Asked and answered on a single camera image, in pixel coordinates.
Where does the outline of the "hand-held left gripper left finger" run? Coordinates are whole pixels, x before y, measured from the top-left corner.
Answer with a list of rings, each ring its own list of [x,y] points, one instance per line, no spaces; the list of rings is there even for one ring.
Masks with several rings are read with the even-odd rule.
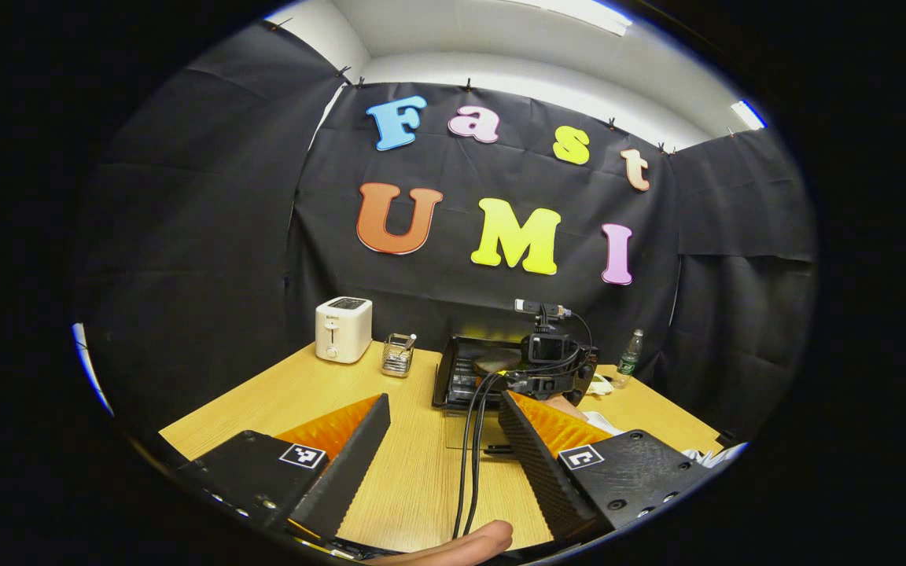
[[[331,540],[389,426],[389,396],[372,395],[277,435],[241,431],[177,476],[256,530]]]

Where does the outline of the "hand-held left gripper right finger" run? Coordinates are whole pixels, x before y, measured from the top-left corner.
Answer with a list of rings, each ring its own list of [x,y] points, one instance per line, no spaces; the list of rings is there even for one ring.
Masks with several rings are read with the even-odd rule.
[[[715,472],[646,431],[607,435],[525,395],[501,397],[499,425],[556,541],[630,531]]]

